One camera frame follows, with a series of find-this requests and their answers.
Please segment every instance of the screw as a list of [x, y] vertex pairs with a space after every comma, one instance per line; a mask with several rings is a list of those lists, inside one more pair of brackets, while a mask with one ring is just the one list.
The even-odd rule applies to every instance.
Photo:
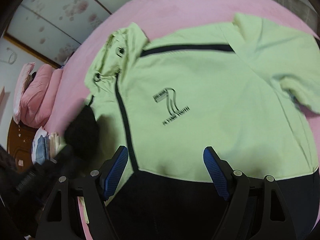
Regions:
[[242, 172], [239, 171], [239, 170], [235, 170], [235, 171], [233, 171], [233, 174], [236, 175], [236, 176], [241, 176]]
[[61, 176], [60, 178], [59, 178], [59, 182], [65, 182], [66, 181], [66, 176]]
[[270, 181], [270, 182], [273, 182], [275, 179], [274, 179], [274, 177], [268, 175], [268, 176], [267, 176], [267, 180]]
[[90, 172], [90, 175], [92, 177], [97, 176], [97, 175], [99, 175], [99, 171], [98, 170], [93, 170], [93, 171]]

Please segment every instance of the pink bed sheet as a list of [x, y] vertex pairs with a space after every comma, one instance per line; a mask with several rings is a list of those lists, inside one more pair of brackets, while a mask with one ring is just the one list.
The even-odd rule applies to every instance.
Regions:
[[[87, 69], [113, 31], [135, 22], [153, 40], [181, 28], [232, 21], [236, 12], [316, 35], [297, 16], [272, 0], [132, 0], [103, 22], [67, 62], [45, 129], [62, 134], [76, 106], [89, 94], [84, 86]], [[320, 116], [310, 112], [306, 116], [320, 153]]]

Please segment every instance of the black zipper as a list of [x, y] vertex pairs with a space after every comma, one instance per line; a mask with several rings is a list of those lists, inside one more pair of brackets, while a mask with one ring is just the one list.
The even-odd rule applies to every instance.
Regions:
[[169, 45], [162, 46], [158, 48], [143, 50], [140, 57], [144, 57], [150, 54], [175, 51], [175, 50], [218, 50], [226, 52], [234, 52], [229, 44], [206, 44], [206, 45], [196, 45], [196, 44], [184, 44], [184, 45]]
[[118, 89], [118, 77], [119, 77], [119, 73], [116, 73], [116, 87], [115, 87], [116, 98], [117, 98], [120, 112], [122, 115], [122, 121], [123, 121], [123, 125], [124, 125], [128, 153], [129, 153], [132, 169], [133, 169], [133, 172], [136, 172], [139, 170], [139, 167], [138, 167], [137, 159], [136, 159], [136, 156], [134, 155], [134, 150], [133, 150], [133, 146], [132, 146], [131, 132], [130, 132], [130, 126], [129, 126], [127, 112], [125, 110], [125, 107], [124, 107], [124, 104], [123, 104], [123, 101], [122, 101], [122, 98], [121, 98], [121, 95], [120, 95], [119, 89]]

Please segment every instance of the blue rubber pad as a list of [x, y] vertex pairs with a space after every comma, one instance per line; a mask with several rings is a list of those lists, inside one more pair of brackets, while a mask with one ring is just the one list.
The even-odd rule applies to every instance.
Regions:
[[220, 197], [227, 201], [230, 197], [227, 179], [208, 149], [204, 149], [203, 161]]
[[109, 197], [113, 196], [116, 192], [116, 189], [123, 174], [124, 168], [127, 165], [127, 162], [128, 149], [124, 147], [105, 180], [105, 191], [103, 192], [103, 197], [105, 201], [108, 200]]

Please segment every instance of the bed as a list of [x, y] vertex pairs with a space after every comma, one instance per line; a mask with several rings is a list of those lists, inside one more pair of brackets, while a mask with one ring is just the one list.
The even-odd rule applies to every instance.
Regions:
[[[264, 17], [280, 25], [299, 29], [316, 36], [316, 33], [302, 20], [272, 0], [132, 0], [103, 22], [67, 62], [52, 114], [44, 127], [45, 130], [49, 133], [63, 134], [77, 106], [89, 94], [89, 90], [83, 82], [86, 72], [95, 55], [113, 31], [135, 22], [146, 36], [153, 40], [181, 28], [232, 21], [236, 12]], [[306, 109], [303, 111], [311, 126], [320, 158], [320, 116]], [[8, 133], [9, 153], [17, 155], [12, 152], [19, 151], [14, 150], [16, 148], [14, 145], [23, 144], [23, 154], [27, 159], [26, 149], [28, 149], [29, 143], [31, 147], [29, 138], [32, 137], [32, 133], [35, 133], [35, 130], [23, 126], [18, 127], [12, 122]]]

